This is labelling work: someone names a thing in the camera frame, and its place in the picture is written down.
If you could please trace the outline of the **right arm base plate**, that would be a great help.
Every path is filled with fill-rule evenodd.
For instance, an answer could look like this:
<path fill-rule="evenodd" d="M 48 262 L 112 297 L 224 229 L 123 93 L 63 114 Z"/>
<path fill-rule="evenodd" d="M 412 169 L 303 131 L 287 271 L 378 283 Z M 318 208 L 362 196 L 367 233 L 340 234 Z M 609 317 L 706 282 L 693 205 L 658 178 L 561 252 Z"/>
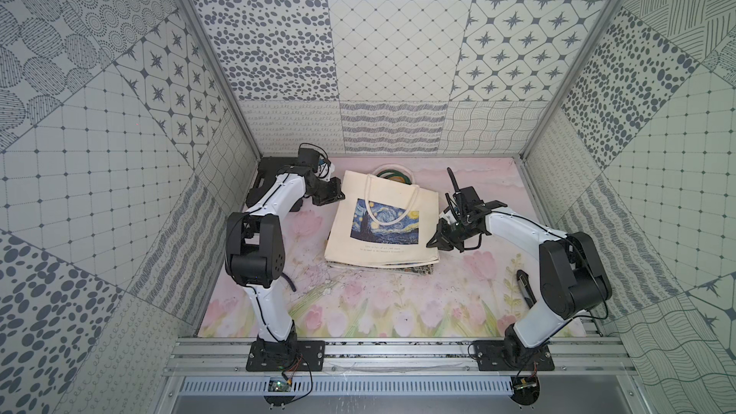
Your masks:
<path fill-rule="evenodd" d="M 546 345 L 529 349 L 502 340 L 476 340 L 468 346 L 468 354 L 479 371 L 549 372 L 555 369 Z"/>

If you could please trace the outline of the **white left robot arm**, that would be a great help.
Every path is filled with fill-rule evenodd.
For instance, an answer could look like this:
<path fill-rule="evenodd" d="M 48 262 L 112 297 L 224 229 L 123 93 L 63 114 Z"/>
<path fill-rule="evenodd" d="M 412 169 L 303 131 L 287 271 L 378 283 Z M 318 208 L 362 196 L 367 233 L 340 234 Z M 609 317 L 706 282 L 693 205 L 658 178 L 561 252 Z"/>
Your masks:
<path fill-rule="evenodd" d="M 268 354 L 294 356 L 297 337 L 282 293 L 287 260 L 282 220 L 305 199 L 324 206 L 345 199 L 324 149 L 299 145 L 295 157 L 265 157 L 248 191 L 245 210 L 226 222 L 225 270 L 245 289 L 259 323 L 257 343 Z"/>

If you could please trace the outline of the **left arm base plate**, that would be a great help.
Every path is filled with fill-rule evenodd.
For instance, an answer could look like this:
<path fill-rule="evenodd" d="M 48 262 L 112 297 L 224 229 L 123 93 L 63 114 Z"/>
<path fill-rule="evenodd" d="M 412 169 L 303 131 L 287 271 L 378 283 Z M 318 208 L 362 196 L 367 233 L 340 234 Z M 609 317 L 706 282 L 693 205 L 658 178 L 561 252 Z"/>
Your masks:
<path fill-rule="evenodd" d="M 321 372 L 324 340 L 299 340 L 277 343 L 258 339 L 248 353 L 247 372 Z"/>

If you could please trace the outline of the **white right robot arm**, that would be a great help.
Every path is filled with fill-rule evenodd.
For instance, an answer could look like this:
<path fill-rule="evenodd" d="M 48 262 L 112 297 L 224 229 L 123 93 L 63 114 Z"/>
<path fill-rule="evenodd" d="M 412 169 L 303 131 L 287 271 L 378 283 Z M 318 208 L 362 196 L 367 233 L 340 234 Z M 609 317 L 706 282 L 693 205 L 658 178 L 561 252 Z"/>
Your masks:
<path fill-rule="evenodd" d="M 485 202 L 475 188 L 455 188 L 445 195 L 441 214 L 427 247 L 466 251 L 467 239 L 500 237 L 535 257 L 540 298 L 525 318 L 505 331 L 504 352 L 519 358 L 542 345 L 584 311 L 607 304 L 613 287 L 596 245 L 584 232 L 567 233 L 512 211 L 506 204 Z"/>

